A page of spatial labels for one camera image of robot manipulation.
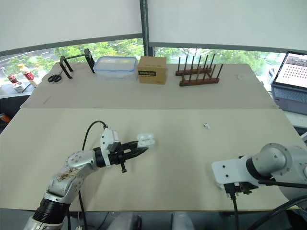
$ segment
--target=laptop keyboard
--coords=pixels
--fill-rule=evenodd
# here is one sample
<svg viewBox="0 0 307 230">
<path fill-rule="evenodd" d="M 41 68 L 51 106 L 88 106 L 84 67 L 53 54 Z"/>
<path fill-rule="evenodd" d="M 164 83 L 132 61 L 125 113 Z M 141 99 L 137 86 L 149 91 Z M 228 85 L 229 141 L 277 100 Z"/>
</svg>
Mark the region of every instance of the laptop keyboard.
<svg viewBox="0 0 307 230">
<path fill-rule="evenodd" d="M 307 103 L 307 93 L 274 88 L 276 97 Z"/>
</svg>

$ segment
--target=blue container lid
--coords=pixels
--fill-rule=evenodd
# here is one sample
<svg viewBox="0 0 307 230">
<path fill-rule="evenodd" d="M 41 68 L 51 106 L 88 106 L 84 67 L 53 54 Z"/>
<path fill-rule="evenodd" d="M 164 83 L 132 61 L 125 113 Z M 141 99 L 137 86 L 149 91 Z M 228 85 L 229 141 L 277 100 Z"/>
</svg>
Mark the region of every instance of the blue container lid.
<svg viewBox="0 0 307 230">
<path fill-rule="evenodd" d="M 100 57 L 95 65 L 94 71 L 125 71 L 125 72 L 134 72 L 137 66 L 136 57 L 110 57 L 103 56 Z"/>
</svg>

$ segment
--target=laptop screen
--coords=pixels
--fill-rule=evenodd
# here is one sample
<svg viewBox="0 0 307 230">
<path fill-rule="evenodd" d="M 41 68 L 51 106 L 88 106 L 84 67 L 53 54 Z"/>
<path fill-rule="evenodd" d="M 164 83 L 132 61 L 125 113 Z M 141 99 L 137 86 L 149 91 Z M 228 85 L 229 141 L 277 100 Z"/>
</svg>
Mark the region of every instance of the laptop screen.
<svg viewBox="0 0 307 230">
<path fill-rule="evenodd" d="M 307 54 L 287 52 L 273 84 L 307 89 Z"/>
</svg>

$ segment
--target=plastic food container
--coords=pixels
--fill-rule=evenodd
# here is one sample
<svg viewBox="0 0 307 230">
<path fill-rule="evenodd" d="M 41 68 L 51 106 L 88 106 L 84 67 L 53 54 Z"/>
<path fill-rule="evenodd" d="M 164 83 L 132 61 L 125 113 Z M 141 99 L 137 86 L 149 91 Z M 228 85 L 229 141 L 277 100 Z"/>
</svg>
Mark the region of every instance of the plastic food container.
<svg viewBox="0 0 307 230">
<path fill-rule="evenodd" d="M 136 81 L 138 61 L 135 57 L 100 57 L 94 71 L 110 81 Z"/>
</svg>

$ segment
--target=window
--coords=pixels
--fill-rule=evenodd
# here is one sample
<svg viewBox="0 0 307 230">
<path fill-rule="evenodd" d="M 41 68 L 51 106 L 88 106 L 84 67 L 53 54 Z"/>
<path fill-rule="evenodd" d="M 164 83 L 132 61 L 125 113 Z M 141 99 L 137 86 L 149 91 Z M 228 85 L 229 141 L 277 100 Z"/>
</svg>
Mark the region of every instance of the window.
<svg viewBox="0 0 307 230">
<path fill-rule="evenodd" d="M 249 64 L 259 80 L 266 76 L 269 69 L 279 68 L 285 54 L 283 53 L 268 53 L 259 51 L 243 51 L 243 50 L 223 50 L 223 49 L 196 49 L 196 48 L 155 48 L 156 57 L 166 57 L 168 63 L 178 63 L 179 56 L 189 55 L 188 63 L 192 62 L 192 57 L 202 55 L 201 63 L 205 62 L 205 56 L 209 54 L 208 61 L 211 61 L 215 54 L 214 63 L 224 64 Z M 181 63 L 185 62 L 185 57 L 181 58 Z"/>
<path fill-rule="evenodd" d="M 0 57 L 0 67 L 10 74 L 17 75 L 18 81 L 27 82 L 28 80 L 20 73 L 18 64 L 23 63 L 36 77 L 42 79 L 54 66 L 59 58 L 82 54 L 84 49 L 88 48 L 94 60 L 101 56 L 135 56 L 140 59 L 144 55 L 143 40 L 141 38 L 89 43 L 75 46 L 56 47 L 51 49 L 36 50 L 15 55 Z M 70 62 L 86 62 L 84 57 L 71 59 Z M 7 78 L 2 79 L 2 84 L 10 84 Z"/>
</svg>

